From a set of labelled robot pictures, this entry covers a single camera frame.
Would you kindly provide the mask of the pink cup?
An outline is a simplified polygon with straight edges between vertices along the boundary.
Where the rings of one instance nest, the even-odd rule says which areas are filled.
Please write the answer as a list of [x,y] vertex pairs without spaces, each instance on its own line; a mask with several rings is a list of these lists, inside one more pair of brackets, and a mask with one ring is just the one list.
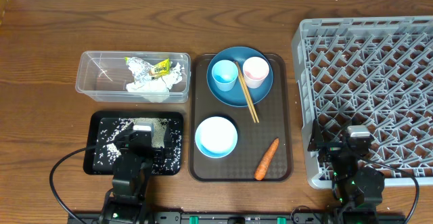
[[270,71],[268,62],[260,57],[248,58],[243,63],[242,69],[246,85],[251,89],[260,87]]

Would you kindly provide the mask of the light blue cup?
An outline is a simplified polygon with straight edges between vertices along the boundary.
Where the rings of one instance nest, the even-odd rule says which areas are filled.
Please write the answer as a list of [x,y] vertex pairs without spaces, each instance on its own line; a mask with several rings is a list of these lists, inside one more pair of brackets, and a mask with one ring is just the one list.
[[230,60],[220,60],[212,67],[211,75],[219,90],[230,91],[238,77],[237,66]]

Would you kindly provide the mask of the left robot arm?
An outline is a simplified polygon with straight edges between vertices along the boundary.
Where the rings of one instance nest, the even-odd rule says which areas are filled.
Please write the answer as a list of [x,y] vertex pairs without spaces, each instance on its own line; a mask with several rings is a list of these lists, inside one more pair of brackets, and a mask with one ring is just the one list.
[[152,175],[155,151],[152,133],[128,130],[114,138],[121,155],[113,164],[112,189],[107,191],[100,216],[101,224],[155,223],[154,214],[145,203],[148,181]]

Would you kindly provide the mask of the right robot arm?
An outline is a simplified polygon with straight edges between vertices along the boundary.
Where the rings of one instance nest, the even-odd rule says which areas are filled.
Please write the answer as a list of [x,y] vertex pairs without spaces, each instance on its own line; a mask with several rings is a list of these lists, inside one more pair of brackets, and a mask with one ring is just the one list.
[[322,223],[378,223],[376,206],[382,203],[384,174],[360,167],[373,137],[365,125],[348,125],[337,139],[325,139],[318,120],[313,121],[307,150],[317,152],[320,163],[333,168],[332,192],[341,206],[322,217]]

